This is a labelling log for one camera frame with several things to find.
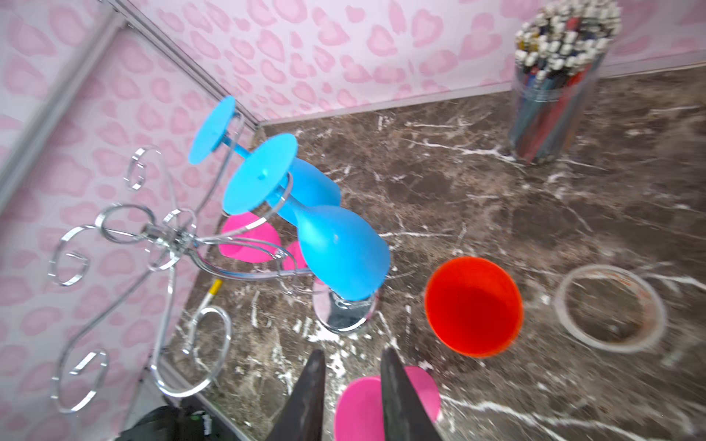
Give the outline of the magenta wine glass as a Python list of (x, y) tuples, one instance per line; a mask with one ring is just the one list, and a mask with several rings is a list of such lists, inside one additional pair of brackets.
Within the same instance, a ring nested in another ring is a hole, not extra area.
[[(405, 367), (421, 404), (433, 423), (441, 413), (441, 395), (432, 376), (421, 367)], [(354, 380), (342, 393), (334, 418), (336, 441), (384, 441), (381, 377)]]
[[(232, 233), (233, 231), (242, 228), (257, 219), (258, 216), (251, 212), (230, 216), (225, 221), (224, 226), (222, 226), (222, 233)], [(262, 224), (256, 229), (238, 235), (238, 238), (257, 240), (255, 246), (265, 249), (265, 252), (241, 244), (234, 244), (233, 242), (229, 244), (219, 244), (219, 251), (224, 257), (228, 257), (250, 264), (259, 264), (270, 261), (270, 253), (275, 255), (275, 253), (277, 253), (278, 251), (278, 249), (273, 246), (270, 246), (270, 244), (282, 245), (281, 237), (279, 237), (279, 234), (277, 233), (275, 228), (268, 223)], [(286, 247), (286, 249), (293, 256), (293, 258), (287, 257), (285, 259), (285, 261), (283, 262), (284, 270), (294, 270), (294, 268), (307, 268), (307, 264), (303, 258), (298, 241), (291, 243), (289, 246)]]

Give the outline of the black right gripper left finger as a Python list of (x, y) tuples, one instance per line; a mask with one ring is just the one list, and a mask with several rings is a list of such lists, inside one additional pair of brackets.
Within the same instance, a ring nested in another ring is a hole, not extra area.
[(322, 439), (326, 371), (325, 352), (314, 350), (266, 441)]

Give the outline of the red wine glass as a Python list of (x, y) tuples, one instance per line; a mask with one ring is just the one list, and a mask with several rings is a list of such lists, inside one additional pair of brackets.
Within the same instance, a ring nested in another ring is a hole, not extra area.
[(524, 318), (514, 280), (480, 257), (457, 257), (441, 265), (428, 280), (424, 305), (437, 338), (471, 358), (507, 350), (520, 334)]

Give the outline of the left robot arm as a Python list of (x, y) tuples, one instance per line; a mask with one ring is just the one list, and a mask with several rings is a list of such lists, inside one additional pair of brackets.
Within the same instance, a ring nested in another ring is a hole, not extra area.
[(162, 406), (123, 430), (117, 441), (227, 441), (239, 437), (206, 411)]

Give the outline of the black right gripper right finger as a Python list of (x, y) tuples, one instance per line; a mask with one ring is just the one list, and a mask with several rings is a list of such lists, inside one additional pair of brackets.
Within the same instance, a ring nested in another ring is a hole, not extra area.
[(381, 382), (386, 440), (442, 440), (393, 347), (382, 351)]

